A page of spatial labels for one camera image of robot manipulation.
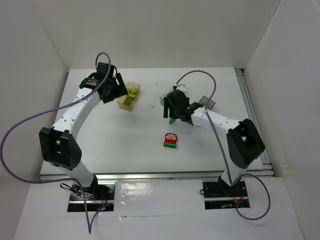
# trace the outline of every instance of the cable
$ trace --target cable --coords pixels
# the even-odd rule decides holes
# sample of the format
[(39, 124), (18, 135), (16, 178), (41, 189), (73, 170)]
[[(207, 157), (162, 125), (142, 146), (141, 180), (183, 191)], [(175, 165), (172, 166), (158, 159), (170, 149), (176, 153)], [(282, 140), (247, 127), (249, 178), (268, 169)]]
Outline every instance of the cable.
[(250, 217), (247, 217), (247, 216), (242, 215), (242, 213), (240, 213), (240, 212), (239, 212), (239, 209), (238, 209), (239, 204), (242, 203), (243, 201), (245, 201), (245, 199), (244, 199), (244, 200), (242, 200), (242, 201), (239, 201), (239, 202), (235, 205), (235, 210), (236, 210), (236, 212), (237, 212), (242, 218), (244, 218), (244, 219), (247, 219), (247, 220), (250, 220), (250, 221), (255, 221), (255, 220), (262, 219), (262, 218), (264, 218), (264, 217), (268, 214), (268, 212), (270, 211), (270, 207), (271, 207), (270, 193), (269, 193), (266, 185), (264, 184), (264, 182), (263, 182), (260, 178), (258, 178), (257, 176), (255, 176), (255, 175), (253, 175), (253, 174), (251, 174), (251, 173), (245, 173), (244, 175), (249, 175), (249, 176), (251, 176), (251, 177), (254, 177), (255, 179), (257, 179), (257, 180), (262, 184), (262, 186), (263, 186), (263, 188), (264, 188), (264, 190), (265, 190), (265, 192), (266, 192), (266, 195), (268, 196), (268, 207), (267, 207), (266, 211), (264, 212), (264, 214), (262, 214), (261, 216), (254, 217), (254, 218), (250, 218)]
[(228, 175), (228, 179), (229, 179), (230, 184), (233, 186), (234, 184), (236, 184), (236, 183), (237, 183), (242, 177), (244, 177), (245, 175), (252, 176), (252, 177), (254, 177), (254, 178), (256, 178), (256, 179), (259, 180), (259, 182), (260, 182), (260, 183), (262, 184), (262, 186), (264, 187), (265, 192), (266, 192), (266, 194), (267, 194), (267, 196), (268, 196), (268, 208), (266, 209), (265, 213), (262, 214), (262, 215), (259, 216), (259, 217), (249, 218), (249, 217), (246, 217), (246, 216), (242, 215), (242, 214), (239, 212), (238, 206), (239, 206), (239, 204), (240, 204), (241, 202), (243, 202), (244, 200), (239, 201), (239, 202), (236, 204), (235, 209), (236, 209), (237, 213), (238, 213), (242, 218), (244, 218), (244, 219), (252, 220), (252, 221), (262, 219), (263, 217), (265, 217), (265, 216), (268, 214), (268, 212), (269, 212), (269, 210), (270, 210), (270, 206), (271, 206), (271, 198), (270, 198), (270, 194), (269, 194), (269, 191), (268, 191), (266, 185), (261, 181), (260, 178), (258, 178), (257, 176), (255, 176), (255, 175), (253, 175), (253, 174), (251, 174), (251, 173), (245, 173), (245, 174), (243, 174), (243, 175), (240, 175), (237, 179), (235, 179), (235, 180), (232, 182), (232, 180), (231, 180), (231, 174), (230, 174), (230, 169), (229, 169), (229, 164), (228, 164), (227, 157), (226, 157), (226, 153), (225, 153), (224, 148), (223, 148), (223, 146), (222, 146), (222, 143), (221, 143), (221, 140), (220, 140), (220, 138), (219, 138), (219, 135), (218, 135), (218, 132), (217, 132), (217, 130), (216, 130), (216, 127), (215, 127), (215, 125), (214, 125), (214, 123), (213, 123), (213, 121), (212, 121), (212, 119), (211, 119), (211, 117), (210, 117), (210, 115), (209, 115), (209, 113), (208, 113), (208, 111), (207, 111), (207, 110), (208, 110), (208, 109), (207, 109), (207, 105), (208, 105), (208, 103), (210, 102), (211, 98), (214, 96), (214, 94), (215, 94), (215, 92), (216, 92), (216, 90), (217, 90), (217, 82), (216, 82), (216, 79), (215, 79), (210, 73), (208, 73), (208, 72), (206, 72), (206, 71), (203, 71), (203, 70), (192, 70), (192, 71), (189, 71), (189, 72), (187, 72), (186, 74), (184, 74), (182, 77), (180, 77), (180, 79), (179, 79), (175, 84), (178, 84), (185, 76), (187, 76), (187, 75), (189, 75), (189, 74), (192, 74), (192, 73), (203, 73), (203, 74), (208, 75), (208, 76), (213, 80), (213, 84), (214, 84), (213, 91), (212, 91), (210, 97), (208, 98), (207, 103), (204, 105), (204, 109), (205, 109), (205, 114), (206, 114), (206, 116), (207, 116), (207, 118), (208, 118), (208, 120), (209, 120), (209, 122), (210, 122), (210, 125), (211, 125), (211, 127), (212, 127), (212, 129), (213, 129), (213, 132), (214, 132), (214, 135), (215, 135), (216, 140), (217, 140), (217, 142), (218, 142), (218, 145), (219, 145), (219, 147), (220, 147), (220, 150), (221, 150), (221, 153), (222, 153), (222, 157), (223, 157), (223, 160), (224, 160), (224, 164), (225, 164), (225, 168), (226, 168), (226, 172), (227, 172), (227, 175)]
[[(46, 110), (46, 111), (42, 111), (40, 113), (37, 113), (35, 115), (32, 115), (32, 116), (29, 116), (19, 122), (17, 122), (16, 124), (14, 124), (11, 128), (9, 128), (9, 130), (4, 134), (3, 138), (2, 138), (2, 141), (1, 141), (1, 144), (0, 144), (0, 161), (1, 161), (1, 164), (3, 166), (3, 168), (12, 176), (14, 177), (15, 179), (19, 180), (19, 181), (22, 181), (24, 183), (29, 183), (29, 184), (47, 184), (47, 183), (56, 183), (56, 182), (61, 182), (61, 181), (76, 181), (82, 191), (82, 195), (83, 196), (86, 196), (85, 194), (85, 190), (84, 188), (82, 187), (81, 183), (79, 181), (77, 181), (76, 179), (74, 178), (61, 178), (61, 179), (55, 179), (55, 180), (44, 180), (44, 181), (33, 181), (33, 180), (27, 180), (27, 179), (24, 179), (22, 177), (19, 177), (18, 175), (14, 174), (7, 166), (5, 160), (4, 160), (4, 145), (5, 145), (5, 142), (6, 142), (6, 139), (7, 137), (9, 136), (9, 134), (16, 128), (18, 127), (19, 125), (31, 120), (31, 119), (34, 119), (36, 117), (39, 117), (41, 115), (44, 115), (44, 114), (48, 114), (48, 113), (51, 113), (51, 112), (56, 112), (58, 110), (61, 110), (61, 109), (65, 109), (65, 108), (68, 108), (68, 107), (71, 107), (73, 105), (76, 105), (78, 103), (80, 103), (81, 101), (84, 101), (85, 99), (89, 98), (92, 94), (94, 94), (104, 83), (105, 81), (107, 80), (107, 77), (109, 76), (109, 73), (110, 73), (110, 69), (111, 69), (111, 59), (109, 57), (109, 55), (105, 52), (100, 52), (96, 58), (95, 58), (95, 66), (97, 66), (97, 63), (98, 63), (98, 58), (101, 56), (101, 55), (105, 55), (107, 58), (108, 58), (108, 70), (107, 70), (107, 73), (105, 75), (105, 77), (103, 78), (102, 82), (94, 89), (92, 90), (89, 94), (87, 94), (86, 96), (84, 96), (83, 98), (77, 100), (77, 101), (74, 101), (72, 103), (69, 103), (69, 104), (66, 104), (64, 106), (60, 106), (60, 107), (56, 107), (56, 108), (53, 108), (53, 109), (50, 109), (50, 110)], [(87, 220), (87, 224), (88, 224), (88, 231), (89, 231), (89, 234), (91, 234), (91, 228), (92, 228), (92, 223), (93, 223), (93, 220), (95, 219), (96, 215), (98, 214), (99, 211), (101, 211), (101, 209), (95, 213), (95, 215), (93, 216), (91, 222), (89, 221), (89, 215), (88, 215), (88, 208), (87, 208), (87, 201), (86, 201), (86, 198), (84, 197), (83, 198), (83, 202), (84, 202), (84, 212), (85, 212), (85, 217), (86, 217), (86, 220)]]

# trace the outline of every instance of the white table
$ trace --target white table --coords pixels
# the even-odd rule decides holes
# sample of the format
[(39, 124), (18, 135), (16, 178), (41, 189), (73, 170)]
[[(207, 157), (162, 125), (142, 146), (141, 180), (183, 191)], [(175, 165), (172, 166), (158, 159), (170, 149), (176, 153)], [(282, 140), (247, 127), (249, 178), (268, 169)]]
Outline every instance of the white table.
[[(119, 69), (125, 83), (141, 85), (141, 94), (132, 112), (119, 109), (116, 101), (100, 102), (88, 116), (77, 138), (81, 160), (88, 170), (96, 174), (224, 171), (213, 132), (180, 120), (169, 125), (169, 119), (163, 118), (159, 97), (184, 73), (194, 69), (205, 70), (216, 79), (215, 112), (238, 120), (248, 118), (235, 70), (231, 67)], [(94, 71), (71, 69), (60, 105), (70, 103), (80, 82)], [(209, 97), (213, 89), (213, 81), (201, 73), (188, 75), (181, 84), (186, 84), (191, 103), (198, 102), (203, 95)], [(64, 111), (59, 111), (56, 119)], [(166, 133), (178, 135), (176, 149), (163, 147)], [(261, 159), (255, 160), (249, 169), (263, 169)], [(62, 172), (44, 162), (41, 174)]]
[[(303, 240), (285, 182), (262, 177), (271, 208), (257, 221), (238, 216), (235, 209), (205, 210), (201, 180), (116, 183), (113, 212), (101, 212), (92, 234), (84, 212), (67, 212), (70, 192), (59, 183), (30, 186), (14, 240)], [(267, 195), (254, 178), (245, 178), (253, 218), (267, 208)]]

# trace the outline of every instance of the toy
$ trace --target toy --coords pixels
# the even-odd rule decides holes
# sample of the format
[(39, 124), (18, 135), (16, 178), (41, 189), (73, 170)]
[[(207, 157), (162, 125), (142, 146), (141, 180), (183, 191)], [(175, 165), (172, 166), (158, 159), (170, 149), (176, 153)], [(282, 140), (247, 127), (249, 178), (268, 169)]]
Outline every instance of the toy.
[(163, 146), (167, 148), (175, 149), (177, 146), (177, 140), (178, 140), (178, 136), (175, 133), (169, 132), (164, 136)]

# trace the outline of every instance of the white wall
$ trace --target white wall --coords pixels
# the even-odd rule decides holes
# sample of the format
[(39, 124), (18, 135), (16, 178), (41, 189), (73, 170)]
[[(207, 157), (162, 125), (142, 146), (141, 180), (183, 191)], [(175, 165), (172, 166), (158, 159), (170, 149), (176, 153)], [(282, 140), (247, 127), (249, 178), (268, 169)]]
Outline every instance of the white wall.
[(119, 68), (236, 67), (280, 0), (33, 0), (67, 68), (101, 51)]
[(282, 0), (244, 72), (306, 240), (319, 239), (319, 6), (320, 0)]
[[(2, 138), (19, 120), (58, 105), (67, 70), (28, 1), (0, 1), (0, 34)], [(38, 133), (54, 116), (35, 119), (8, 138), (4, 157), (19, 176), (38, 178), (42, 163)], [(0, 167), (1, 239), (13, 239), (29, 186)]]

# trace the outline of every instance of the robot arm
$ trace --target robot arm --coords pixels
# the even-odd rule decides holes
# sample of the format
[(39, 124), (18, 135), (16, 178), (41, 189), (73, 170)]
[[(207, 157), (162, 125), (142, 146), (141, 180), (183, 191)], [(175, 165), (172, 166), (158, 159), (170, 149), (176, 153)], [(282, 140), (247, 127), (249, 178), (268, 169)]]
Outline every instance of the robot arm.
[(251, 120), (230, 119), (206, 110), (203, 105), (197, 102), (189, 104), (189, 98), (178, 89), (168, 93), (164, 98), (164, 117), (168, 117), (168, 110), (171, 118), (213, 130), (208, 119), (208, 115), (210, 116), (221, 139), (223, 149), (228, 149), (226, 161), (231, 181), (227, 170), (219, 178), (219, 182), (225, 190), (232, 188), (240, 180), (249, 165), (266, 148)]
[[(108, 67), (108, 64), (99, 62), (96, 73), (92, 73), (81, 82), (73, 102), (82, 99), (95, 89), (106, 76)], [(98, 91), (69, 107), (51, 128), (43, 127), (39, 132), (43, 160), (58, 167), (70, 178), (77, 179), (85, 192), (93, 195), (98, 187), (98, 180), (81, 162), (82, 151), (76, 139), (88, 115), (101, 100), (103, 103), (108, 103), (128, 94), (121, 74), (116, 73), (113, 76), (114, 69), (115, 67), (111, 65), (110, 74)]]

